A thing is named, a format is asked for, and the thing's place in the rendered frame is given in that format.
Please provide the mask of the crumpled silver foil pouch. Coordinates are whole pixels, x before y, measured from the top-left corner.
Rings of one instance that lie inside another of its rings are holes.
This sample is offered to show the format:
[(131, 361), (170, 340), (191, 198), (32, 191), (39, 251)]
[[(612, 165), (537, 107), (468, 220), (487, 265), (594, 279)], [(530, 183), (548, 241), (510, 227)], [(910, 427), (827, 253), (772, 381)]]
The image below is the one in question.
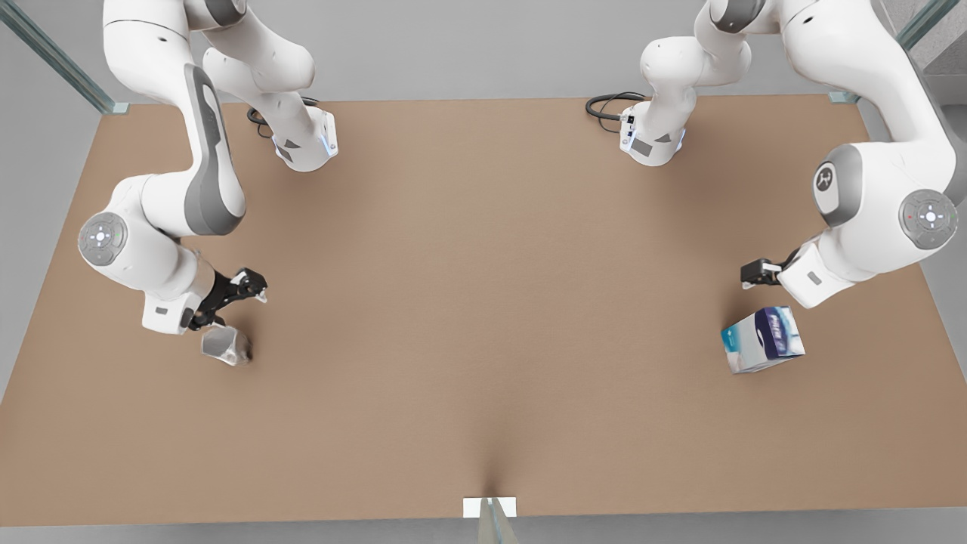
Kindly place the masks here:
[(201, 352), (231, 367), (242, 367), (251, 362), (251, 341), (237, 328), (214, 324), (202, 335)]

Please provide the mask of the white and blue tissue box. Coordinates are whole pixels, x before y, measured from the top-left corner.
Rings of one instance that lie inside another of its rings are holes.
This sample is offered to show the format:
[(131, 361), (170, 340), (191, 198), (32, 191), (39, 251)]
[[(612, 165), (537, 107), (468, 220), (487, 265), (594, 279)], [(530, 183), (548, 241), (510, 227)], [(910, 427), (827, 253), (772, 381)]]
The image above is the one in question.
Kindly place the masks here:
[(721, 331), (732, 374), (759, 372), (805, 355), (789, 306), (762, 308)]

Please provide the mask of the silver frame post with foot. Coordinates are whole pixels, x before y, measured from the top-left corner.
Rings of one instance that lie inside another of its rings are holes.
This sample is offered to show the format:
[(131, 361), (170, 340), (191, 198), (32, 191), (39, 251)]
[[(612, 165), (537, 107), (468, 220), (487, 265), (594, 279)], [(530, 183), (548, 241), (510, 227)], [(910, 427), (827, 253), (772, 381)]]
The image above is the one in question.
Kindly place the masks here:
[(519, 544), (510, 520), (517, 517), (517, 498), (463, 498), (464, 518), (477, 518), (477, 544)]

